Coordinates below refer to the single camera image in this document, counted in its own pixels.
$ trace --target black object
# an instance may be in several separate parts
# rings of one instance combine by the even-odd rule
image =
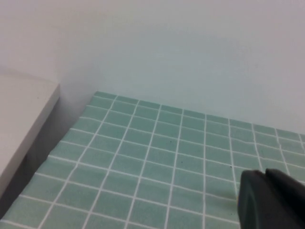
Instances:
[[[305,187],[277,169],[244,171],[238,216],[241,229],[305,229]]]

